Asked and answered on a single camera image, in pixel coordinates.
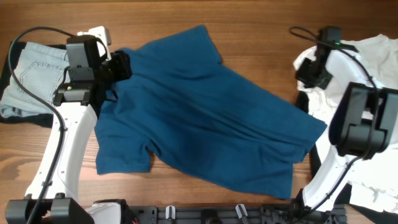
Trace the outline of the blue t-shirt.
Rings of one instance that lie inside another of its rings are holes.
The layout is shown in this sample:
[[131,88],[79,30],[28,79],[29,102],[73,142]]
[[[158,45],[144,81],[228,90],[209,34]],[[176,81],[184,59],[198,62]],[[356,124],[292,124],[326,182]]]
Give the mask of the blue t-shirt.
[[155,154],[227,189],[290,198],[323,121],[225,67],[204,26],[123,53],[132,77],[101,107],[99,174],[148,172]]

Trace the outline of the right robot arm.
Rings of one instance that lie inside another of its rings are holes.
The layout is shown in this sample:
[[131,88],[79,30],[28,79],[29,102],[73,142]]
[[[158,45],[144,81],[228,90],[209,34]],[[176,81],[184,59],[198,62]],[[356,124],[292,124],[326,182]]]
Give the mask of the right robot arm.
[[397,90],[376,85],[353,45],[341,43],[341,29],[314,34],[293,26],[289,33],[316,43],[315,60],[304,59],[295,77],[305,88],[326,89],[334,78],[345,89],[328,127],[331,147],[311,182],[289,203],[289,223],[324,223],[354,166],[384,152],[397,119]]

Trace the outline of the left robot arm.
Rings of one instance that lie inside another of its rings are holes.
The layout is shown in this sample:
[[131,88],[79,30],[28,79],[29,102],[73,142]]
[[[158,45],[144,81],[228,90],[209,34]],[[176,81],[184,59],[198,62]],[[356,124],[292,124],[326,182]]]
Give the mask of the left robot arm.
[[132,213],[124,199],[78,203],[78,184],[85,148],[108,100],[106,91],[116,81],[131,77],[128,56],[101,53],[107,42],[95,35],[67,39],[70,81],[55,91],[50,109],[54,120],[40,167],[20,200],[10,200],[8,223],[129,223]]

